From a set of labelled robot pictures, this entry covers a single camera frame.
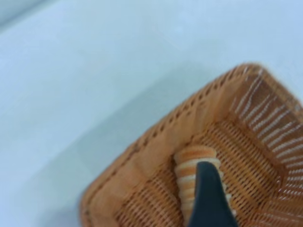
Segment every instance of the basket bottom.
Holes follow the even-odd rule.
[[[204,133],[194,136],[190,145],[193,144],[216,149],[226,192],[232,195],[231,205],[237,211],[239,225],[255,225],[258,222],[255,214],[272,201],[279,187],[278,171],[264,157],[263,149],[230,121],[214,123]],[[120,226],[180,226],[183,223],[174,165],[172,158],[166,160],[153,178],[137,187],[115,215]]]

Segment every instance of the woven basket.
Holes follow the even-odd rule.
[[[191,96],[88,188],[84,227],[179,227],[172,155],[216,149],[243,227],[303,226],[303,110],[261,66],[244,64]]]

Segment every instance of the white surface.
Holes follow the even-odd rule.
[[[236,64],[263,63],[303,99],[302,7],[58,0],[4,30],[0,226],[79,226],[88,184],[145,129]]]
[[[48,0],[0,0],[0,28]]]

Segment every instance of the bread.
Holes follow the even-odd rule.
[[[187,147],[174,156],[177,176],[177,184],[179,186],[179,197],[181,200],[181,211],[184,217],[184,226],[187,226],[190,219],[194,201],[195,201],[195,184],[196,184],[196,166],[199,162],[210,162],[218,169],[221,179],[223,173],[220,171],[221,162],[216,158],[217,152],[206,146]],[[231,195],[227,194],[226,199],[229,202]]]

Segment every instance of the wicker basket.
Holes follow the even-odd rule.
[[[179,227],[174,152],[221,160],[240,226],[303,226],[303,110],[261,66],[244,64],[191,96],[133,143],[83,196],[84,227]]]

